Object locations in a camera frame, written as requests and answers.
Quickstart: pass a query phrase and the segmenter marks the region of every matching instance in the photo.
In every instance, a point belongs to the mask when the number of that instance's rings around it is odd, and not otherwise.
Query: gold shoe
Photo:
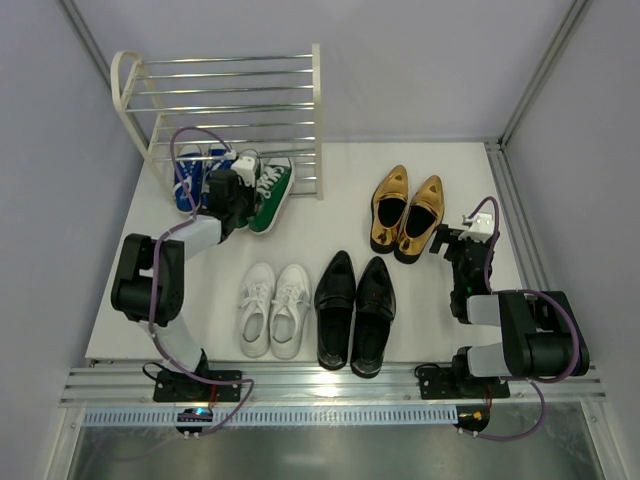
[[[442,180],[430,176],[411,200],[409,214],[398,238],[394,254],[402,263],[415,263],[429,241],[429,237],[444,217]]]
[[[409,201],[409,178],[403,165],[393,170],[378,186],[371,199],[371,248],[376,253],[391,253],[396,245],[402,216]]]

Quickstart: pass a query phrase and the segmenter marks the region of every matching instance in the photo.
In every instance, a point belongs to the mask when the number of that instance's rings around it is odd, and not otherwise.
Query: floor
[[[276,274],[290,263],[302,264],[313,286],[333,254],[344,249],[356,276],[374,255],[369,247],[370,199],[384,175],[396,164],[409,172],[415,192],[432,174],[440,175],[445,191],[445,223],[459,226],[487,195],[496,195],[481,143],[325,144],[325,199],[292,198],[275,228],[267,235],[234,232],[223,244],[202,252],[186,265],[186,323],[211,360],[247,361],[239,347],[237,290],[256,262],[269,262]],[[123,237],[129,233],[159,236],[184,220],[148,168],[143,168]],[[467,345],[500,341],[495,327],[460,325],[449,311],[453,287],[451,266],[440,255],[423,254],[414,265],[384,256],[391,273],[397,314],[385,359],[389,362],[450,361]],[[112,270],[87,348],[88,358],[159,358],[146,333],[110,304]],[[509,232],[502,227],[493,263],[496,289],[520,287]],[[297,361],[316,358],[316,319],[310,311]],[[277,360],[269,352],[258,361]]]

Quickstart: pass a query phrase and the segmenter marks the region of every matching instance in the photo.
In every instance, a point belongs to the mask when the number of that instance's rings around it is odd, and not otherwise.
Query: white sneaker
[[[269,316],[271,350],[281,360],[290,360],[300,351],[310,301],[311,283],[307,272],[300,265],[289,265],[278,279]]]
[[[266,263],[255,264],[242,281],[240,348],[247,357],[261,357],[269,350],[269,307],[275,286],[276,275]]]

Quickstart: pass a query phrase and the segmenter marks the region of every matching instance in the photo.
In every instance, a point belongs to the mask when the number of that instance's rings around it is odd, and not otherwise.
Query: shoe insole
[[[271,329],[273,339],[278,343],[284,343],[293,338],[296,325],[293,322],[293,318],[278,314],[273,319]]]
[[[436,217],[434,217],[429,210],[414,205],[409,210],[409,217],[407,218],[407,235],[411,238],[419,237],[426,232],[435,221]]]
[[[262,331],[262,322],[264,317],[259,313],[254,313],[247,319],[247,323],[244,325],[244,332],[242,336],[247,342],[255,342],[260,336]]]
[[[373,361],[383,354],[389,340],[391,323],[375,315],[360,314],[356,320],[356,339],[360,357]]]
[[[407,203],[399,198],[387,198],[378,204],[378,218],[387,228],[393,227],[400,221]]]
[[[329,355],[341,355],[349,344],[351,310],[327,308],[319,314],[320,338]]]

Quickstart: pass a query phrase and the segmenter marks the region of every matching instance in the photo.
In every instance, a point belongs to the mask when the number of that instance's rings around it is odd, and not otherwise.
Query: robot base
[[[509,385],[496,377],[476,378],[469,373],[467,348],[458,350],[451,367],[426,363],[416,368],[415,374],[422,400],[456,400],[460,398],[509,398]]]
[[[209,380],[233,381],[242,378],[240,370],[209,370],[207,357],[203,358],[194,374]],[[216,386],[216,402],[237,403],[242,394],[242,385]],[[212,400],[213,385],[193,380],[183,373],[162,369],[158,373],[153,391],[153,401],[158,403],[205,402]]]

